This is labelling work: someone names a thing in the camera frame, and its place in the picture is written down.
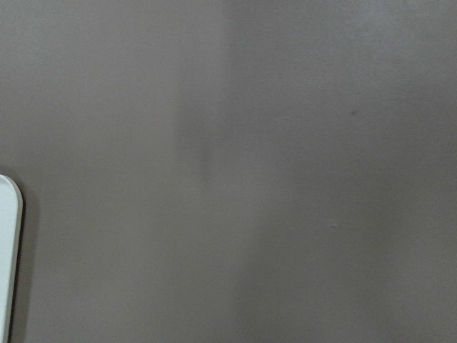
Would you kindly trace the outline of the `cream rabbit serving tray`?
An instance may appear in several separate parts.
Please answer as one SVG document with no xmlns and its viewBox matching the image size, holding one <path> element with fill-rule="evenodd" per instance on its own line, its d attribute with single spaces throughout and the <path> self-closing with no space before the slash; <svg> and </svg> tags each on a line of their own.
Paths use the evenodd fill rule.
<svg viewBox="0 0 457 343">
<path fill-rule="evenodd" d="M 1 342 L 8 342 L 23 199 L 16 183 L 1 175 Z"/>
</svg>

